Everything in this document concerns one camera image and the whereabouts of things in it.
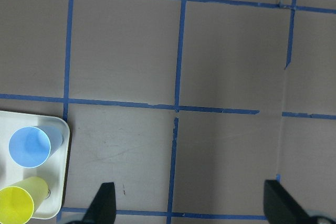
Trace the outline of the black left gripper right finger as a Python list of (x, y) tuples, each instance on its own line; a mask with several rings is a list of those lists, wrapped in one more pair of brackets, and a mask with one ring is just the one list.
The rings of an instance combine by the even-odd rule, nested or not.
[(277, 180), (264, 181), (263, 210), (271, 224), (315, 223)]

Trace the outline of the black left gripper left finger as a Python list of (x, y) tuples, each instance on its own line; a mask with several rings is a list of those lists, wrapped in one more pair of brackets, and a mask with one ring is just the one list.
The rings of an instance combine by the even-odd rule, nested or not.
[(82, 223), (114, 224), (116, 215), (115, 185), (113, 182), (102, 183), (82, 218)]

